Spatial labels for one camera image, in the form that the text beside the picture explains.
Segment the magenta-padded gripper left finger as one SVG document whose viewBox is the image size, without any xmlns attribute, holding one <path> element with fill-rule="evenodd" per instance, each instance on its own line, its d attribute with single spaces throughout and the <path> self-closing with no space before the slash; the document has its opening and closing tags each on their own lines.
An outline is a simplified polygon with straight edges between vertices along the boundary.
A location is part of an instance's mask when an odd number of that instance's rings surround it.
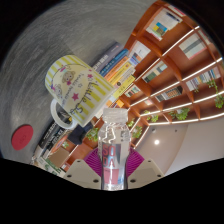
<svg viewBox="0 0 224 224">
<path fill-rule="evenodd" d="M 76 159 L 63 176 L 83 188 L 101 189 L 102 165 L 98 149 L 92 150 L 84 159 Z"/>
</svg>

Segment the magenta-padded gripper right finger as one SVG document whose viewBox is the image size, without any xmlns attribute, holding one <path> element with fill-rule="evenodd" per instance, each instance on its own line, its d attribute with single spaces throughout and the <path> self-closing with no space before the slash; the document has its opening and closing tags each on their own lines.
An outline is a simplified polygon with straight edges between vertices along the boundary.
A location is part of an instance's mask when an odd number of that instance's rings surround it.
<svg viewBox="0 0 224 224">
<path fill-rule="evenodd" d="M 146 186 L 164 176 L 152 159 L 145 159 L 131 148 L 126 161 L 127 188 L 135 189 Z"/>
</svg>

